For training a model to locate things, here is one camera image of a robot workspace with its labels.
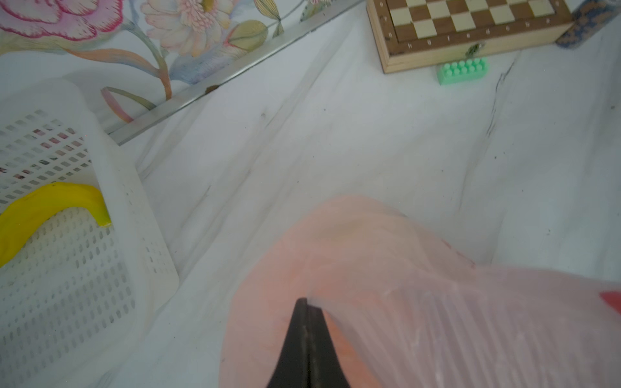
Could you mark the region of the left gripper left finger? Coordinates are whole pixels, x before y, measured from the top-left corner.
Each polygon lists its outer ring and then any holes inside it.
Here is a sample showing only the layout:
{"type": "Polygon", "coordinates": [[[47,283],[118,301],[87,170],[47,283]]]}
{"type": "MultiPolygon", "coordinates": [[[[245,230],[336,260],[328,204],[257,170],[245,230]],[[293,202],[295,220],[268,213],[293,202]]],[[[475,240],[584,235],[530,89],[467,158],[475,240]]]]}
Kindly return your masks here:
{"type": "Polygon", "coordinates": [[[307,309],[307,299],[296,301],[268,388],[308,386],[307,309]]]}

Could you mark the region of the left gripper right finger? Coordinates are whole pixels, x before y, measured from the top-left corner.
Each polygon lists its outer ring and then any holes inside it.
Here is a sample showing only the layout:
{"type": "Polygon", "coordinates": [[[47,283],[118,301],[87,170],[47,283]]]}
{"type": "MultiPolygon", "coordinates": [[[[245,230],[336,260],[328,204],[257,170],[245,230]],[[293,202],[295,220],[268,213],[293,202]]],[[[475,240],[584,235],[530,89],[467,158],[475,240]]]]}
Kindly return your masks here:
{"type": "Polygon", "coordinates": [[[323,311],[313,306],[307,307],[307,387],[350,388],[323,311]]]}

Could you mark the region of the pink plastic bag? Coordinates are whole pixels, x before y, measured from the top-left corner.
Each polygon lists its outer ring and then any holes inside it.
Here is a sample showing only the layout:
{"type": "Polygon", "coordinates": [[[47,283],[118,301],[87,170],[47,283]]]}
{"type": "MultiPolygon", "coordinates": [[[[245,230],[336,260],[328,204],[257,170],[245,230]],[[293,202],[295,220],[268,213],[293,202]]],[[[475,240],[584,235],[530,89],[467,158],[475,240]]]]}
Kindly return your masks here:
{"type": "Polygon", "coordinates": [[[266,387],[298,299],[323,311],[352,387],[617,387],[620,286],[477,265],[401,212],[338,197],[236,291],[218,384],[266,387]]]}

